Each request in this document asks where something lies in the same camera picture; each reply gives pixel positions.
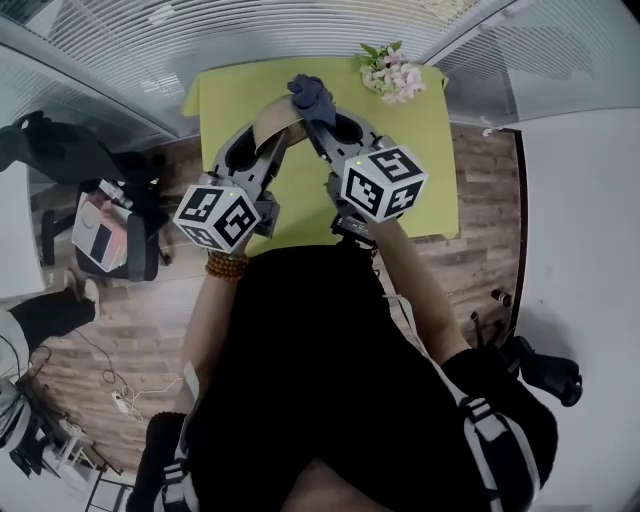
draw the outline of desk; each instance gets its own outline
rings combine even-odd
[[[0,299],[46,288],[31,221],[29,172],[22,162],[0,172]]]
[[[444,78],[423,66],[427,90],[405,104],[387,105],[360,81],[355,59],[300,58],[255,62],[200,73],[183,114],[200,116],[202,163],[212,167],[218,149],[275,98],[287,94],[287,82],[298,73],[320,77],[337,106],[369,121],[379,133],[406,144],[429,173],[416,206],[400,220],[409,236],[454,235],[458,200],[453,144],[444,100]],[[336,211],[323,184],[329,167],[309,141],[287,150],[280,174],[270,186],[280,203],[280,218],[271,240],[254,237],[251,254],[292,245],[333,244],[329,226]]]

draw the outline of wooden floor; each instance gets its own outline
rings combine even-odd
[[[491,290],[514,292],[520,247],[518,172],[513,135],[493,133],[485,138],[481,130],[455,126],[452,132],[460,233],[452,240],[431,236],[415,242],[425,264],[448,292],[465,336],[473,342],[471,312],[478,311],[489,325],[508,314],[491,299]],[[166,201],[175,205],[202,170],[199,140],[160,151],[171,169],[164,180]],[[74,197],[73,189],[59,186],[36,197],[36,223],[43,209],[72,206]],[[163,245],[172,253],[173,263],[161,267],[153,282],[101,283],[102,317],[81,329],[110,354],[114,369],[137,391],[162,389],[178,376],[182,339],[204,275],[204,253],[175,227],[169,227]],[[64,267],[73,265],[68,232],[56,242],[56,255],[57,265],[47,276],[52,290],[60,288]],[[381,279],[388,284],[384,272]],[[102,372],[108,364],[103,354],[76,333],[50,339],[47,345],[53,355],[37,381],[49,386],[51,404],[69,412],[115,465],[135,471],[144,448],[146,421],[171,407],[178,386],[164,394],[141,395],[136,407],[145,423],[136,423],[112,403],[110,392],[120,389],[121,383],[104,382]],[[35,367],[43,355],[44,351],[36,352]]]

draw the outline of beaded bracelet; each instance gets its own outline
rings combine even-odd
[[[245,254],[236,256],[219,251],[210,251],[205,270],[213,277],[226,281],[240,279],[247,268],[249,258]]]

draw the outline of white sneaker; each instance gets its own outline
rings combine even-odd
[[[78,291],[78,280],[76,279],[76,275],[73,273],[73,270],[70,268],[64,271],[64,287],[71,288],[73,290],[76,299],[80,300],[80,293]]]
[[[96,308],[96,316],[93,318],[97,320],[100,318],[100,289],[97,283],[93,279],[86,279],[84,282],[84,297],[93,302]]]

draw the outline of flower bouquet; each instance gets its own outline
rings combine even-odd
[[[405,103],[425,89],[420,68],[405,59],[402,41],[375,49],[360,44],[367,55],[358,55],[362,83],[382,97],[385,103]]]

